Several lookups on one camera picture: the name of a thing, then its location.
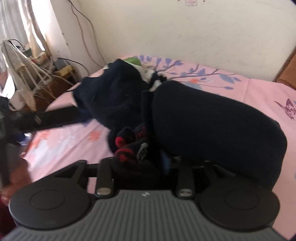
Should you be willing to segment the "small wall sticker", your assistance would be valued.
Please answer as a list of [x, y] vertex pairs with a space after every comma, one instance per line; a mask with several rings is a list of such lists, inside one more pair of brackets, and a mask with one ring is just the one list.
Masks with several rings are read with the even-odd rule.
[[197, 6], [197, 0], [185, 0], [187, 6]]

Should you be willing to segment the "pink floral bed sheet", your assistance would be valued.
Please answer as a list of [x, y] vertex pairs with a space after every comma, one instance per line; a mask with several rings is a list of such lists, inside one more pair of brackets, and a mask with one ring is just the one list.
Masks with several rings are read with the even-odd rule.
[[[142, 66], [189, 87], [243, 102], [276, 120], [287, 137], [287, 152], [274, 192], [280, 213], [274, 229], [286, 238], [295, 235], [295, 117], [286, 114], [287, 101], [295, 103], [295, 91], [281, 83], [246, 78], [223, 70], [181, 60], [140, 55]], [[25, 159], [29, 173], [37, 181], [78, 160], [97, 163], [109, 157], [109, 130], [99, 122], [64, 126], [35, 134]]]

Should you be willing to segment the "brown perforated cushion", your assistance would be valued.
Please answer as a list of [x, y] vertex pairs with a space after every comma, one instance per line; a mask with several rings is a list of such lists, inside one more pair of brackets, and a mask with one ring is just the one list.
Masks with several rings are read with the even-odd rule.
[[273, 82], [282, 83], [296, 90], [296, 47], [275, 76]]

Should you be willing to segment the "white window curtain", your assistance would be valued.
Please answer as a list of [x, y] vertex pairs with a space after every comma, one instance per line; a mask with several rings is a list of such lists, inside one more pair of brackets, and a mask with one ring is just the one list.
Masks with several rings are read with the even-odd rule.
[[33, 55], [51, 55], [37, 23], [32, 1], [1, 1], [1, 41], [18, 40], [28, 44]]

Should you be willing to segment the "black red horse-pattern sweater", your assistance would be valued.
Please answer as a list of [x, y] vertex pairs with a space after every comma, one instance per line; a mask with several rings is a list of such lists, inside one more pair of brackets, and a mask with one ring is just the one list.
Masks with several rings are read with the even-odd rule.
[[210, 161], [268, 189], [280, 176], [287, 138], [276, 120], [247, 104], [168, 81], [142, 93], [142, 120], [118, 133], [118, 163], [165, 155], [166, 166], [189, 169]]

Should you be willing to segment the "green object behind clothes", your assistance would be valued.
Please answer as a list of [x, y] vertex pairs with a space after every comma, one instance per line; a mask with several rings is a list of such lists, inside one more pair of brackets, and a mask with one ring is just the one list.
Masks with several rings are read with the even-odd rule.
[[124, 59], [125, 62], [130, 63], [132, 65], [136, 65], [136, 66], [142, 66], [141, 61], [138, 59], [137, 56], [135, 57], [128, 57]]

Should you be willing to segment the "black clothes pile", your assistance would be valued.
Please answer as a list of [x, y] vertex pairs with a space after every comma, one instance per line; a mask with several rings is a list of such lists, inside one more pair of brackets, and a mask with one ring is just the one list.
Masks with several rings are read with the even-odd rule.
[[99, 77], [85, 77], [73, 90], [77, 107], [114, 131], [142, 122], [142, 92], [156, 89], [167, 78], [144, 71], [122, 59], [110, 63]]

